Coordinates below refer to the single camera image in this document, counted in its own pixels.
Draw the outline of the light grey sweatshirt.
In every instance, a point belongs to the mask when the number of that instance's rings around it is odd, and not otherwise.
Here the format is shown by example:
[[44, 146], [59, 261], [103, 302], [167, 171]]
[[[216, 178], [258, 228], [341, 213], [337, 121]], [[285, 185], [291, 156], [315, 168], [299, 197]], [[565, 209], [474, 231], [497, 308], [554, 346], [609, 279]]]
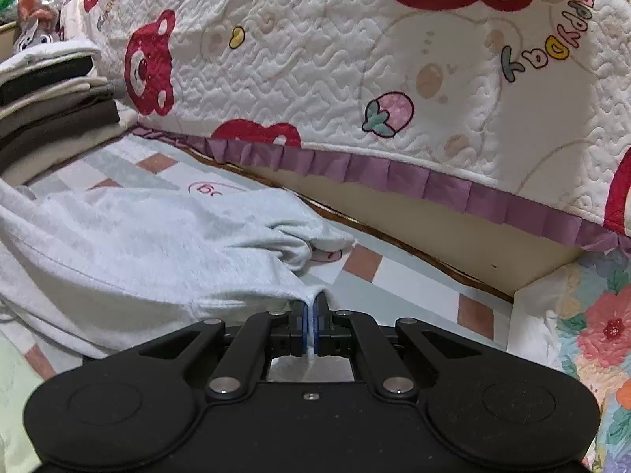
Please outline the light grey sweatshirt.
[[101, 188], [29, 199], [1, 189], [1, 301], [28, 327], [100, 359], [218, 318], [237, 325], [319, 286], [314, 251], [354, 244], [290, 192], [194, 197]]

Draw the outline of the white bear print quilt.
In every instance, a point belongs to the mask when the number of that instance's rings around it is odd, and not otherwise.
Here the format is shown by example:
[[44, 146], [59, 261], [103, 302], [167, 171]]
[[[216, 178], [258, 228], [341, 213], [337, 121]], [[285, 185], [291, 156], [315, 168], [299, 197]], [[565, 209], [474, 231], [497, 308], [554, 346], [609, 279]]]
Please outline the white bear print quilt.
[[65, 0], [141, 132], [630, 243], [629, 0]]

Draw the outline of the dark brown folded garment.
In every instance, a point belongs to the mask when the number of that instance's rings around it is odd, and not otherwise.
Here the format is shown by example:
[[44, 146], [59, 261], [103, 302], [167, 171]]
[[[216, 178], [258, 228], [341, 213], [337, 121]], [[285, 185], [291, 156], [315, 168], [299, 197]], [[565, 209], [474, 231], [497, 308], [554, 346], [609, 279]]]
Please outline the dark brown folded garment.
[[136, 125], [120, 83], [36, 102], [1, 120], [1, 179], [24, 185]]

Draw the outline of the cream folded garment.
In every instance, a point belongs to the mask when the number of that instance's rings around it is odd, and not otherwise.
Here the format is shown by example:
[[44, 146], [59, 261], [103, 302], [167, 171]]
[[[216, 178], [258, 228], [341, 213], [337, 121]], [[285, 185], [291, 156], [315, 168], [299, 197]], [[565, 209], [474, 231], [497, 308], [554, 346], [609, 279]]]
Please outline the cream folded garment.
[[108, 80], [105, 77], [85, 76], [59, 82], [49, 87], [44, 87], [11, 102], [9, 105], [2, 106], [0, 110], [0, 119], [3, 120], [18, 110], [35, 104], [36, 102], [46, 101], [47, 99], [66, 94], [87, 92], [87, 90], [91, 88], [102, 87], [107, 83]]

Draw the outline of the light green quilted sheet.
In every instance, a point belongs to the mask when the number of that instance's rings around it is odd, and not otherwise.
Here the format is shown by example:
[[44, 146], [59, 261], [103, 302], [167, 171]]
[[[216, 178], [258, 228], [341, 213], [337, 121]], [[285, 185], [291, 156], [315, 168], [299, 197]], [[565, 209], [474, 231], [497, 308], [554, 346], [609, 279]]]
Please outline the light green quilted sheet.
[[0, 374], [1, 471], [34, 472], [41, 461], [24, 429], [24, 406], [42, 378], [4, 334]]

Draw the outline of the floral pillow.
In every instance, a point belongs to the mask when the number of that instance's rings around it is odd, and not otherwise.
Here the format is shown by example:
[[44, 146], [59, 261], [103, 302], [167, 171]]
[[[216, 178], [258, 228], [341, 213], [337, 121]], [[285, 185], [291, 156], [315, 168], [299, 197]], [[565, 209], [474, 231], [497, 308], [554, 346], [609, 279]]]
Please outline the floral pillow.
[[507, 351], [580, 380], [601, 420], [584, 459], [630, 470], [630, 255], [586, 252], [515, 293]]

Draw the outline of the black folded garment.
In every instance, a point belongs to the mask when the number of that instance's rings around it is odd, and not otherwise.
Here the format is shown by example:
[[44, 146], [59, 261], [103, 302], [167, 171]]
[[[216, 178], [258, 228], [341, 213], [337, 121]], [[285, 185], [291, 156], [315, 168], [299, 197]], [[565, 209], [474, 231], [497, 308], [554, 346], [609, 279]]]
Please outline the black folded garment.
[[91, 57], [75, 58], [35, 69], [1, 84], [0, 104], [9, 105], [23, 96], [53, 84], [84, 77], [93, 69]]

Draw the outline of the grey bunny plush toy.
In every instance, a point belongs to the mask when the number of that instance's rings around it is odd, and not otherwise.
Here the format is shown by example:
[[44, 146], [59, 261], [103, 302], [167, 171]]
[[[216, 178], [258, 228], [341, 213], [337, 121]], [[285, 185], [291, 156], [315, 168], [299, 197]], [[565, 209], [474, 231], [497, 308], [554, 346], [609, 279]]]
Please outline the grey bunny plush toy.
[[18, 0], [17, 24], [19, 34], [13, 53], [19, 54], [39, 44], [60, 41], [59, 19], [63, 0]]

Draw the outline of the white folded garment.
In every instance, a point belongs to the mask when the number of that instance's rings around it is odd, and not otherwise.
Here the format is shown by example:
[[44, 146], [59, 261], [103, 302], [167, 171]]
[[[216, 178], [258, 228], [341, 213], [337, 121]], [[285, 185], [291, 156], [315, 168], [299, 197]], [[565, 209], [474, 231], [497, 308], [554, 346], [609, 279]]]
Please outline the white folded garment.
[[24, 74], [43, 69], [67, 60], [82, 57], [98, 57], [101, 48], [90, 39], [70, 39], [69, 41], [36, 45], [18, 54], [13, 54], [1, 63], [0, 81], [18, 78]]

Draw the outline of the checked plush blanket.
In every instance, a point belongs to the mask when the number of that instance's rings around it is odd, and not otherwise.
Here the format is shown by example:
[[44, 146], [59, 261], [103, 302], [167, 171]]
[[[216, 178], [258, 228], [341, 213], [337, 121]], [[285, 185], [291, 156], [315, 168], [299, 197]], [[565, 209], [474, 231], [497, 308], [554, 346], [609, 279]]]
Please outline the checked plush blanket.
[[[26, 182], [30, 197], [117, 188], [169, 189], [188, 197], [221, 197], [262, 189], [261, 182], [203, 164], [181, 149], [127, 136]], [[297, 280], [326, 287], [334, 309], [370, 314], [391, 326], [415, 317], [484, 345], [505, 349], [512, 306], [465, 286], [414, 254], [349, 225], [352, 248], [314, 259]]]

